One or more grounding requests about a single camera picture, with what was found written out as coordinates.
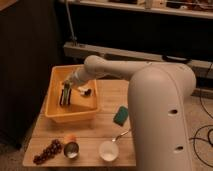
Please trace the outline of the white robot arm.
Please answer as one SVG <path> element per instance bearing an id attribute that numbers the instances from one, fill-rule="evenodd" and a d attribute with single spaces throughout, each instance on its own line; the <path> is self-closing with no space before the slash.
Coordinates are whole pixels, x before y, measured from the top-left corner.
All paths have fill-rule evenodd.
<path id="1" fill-rule="evenodd" d="M 184 100 L 196 87 L 192 69 L 181 63 L 111 61 L 90 55 L 65 82 L 74 88 L 105 75 L 129 82 L 136 170 L 194 171 L 184 114 Z"/>

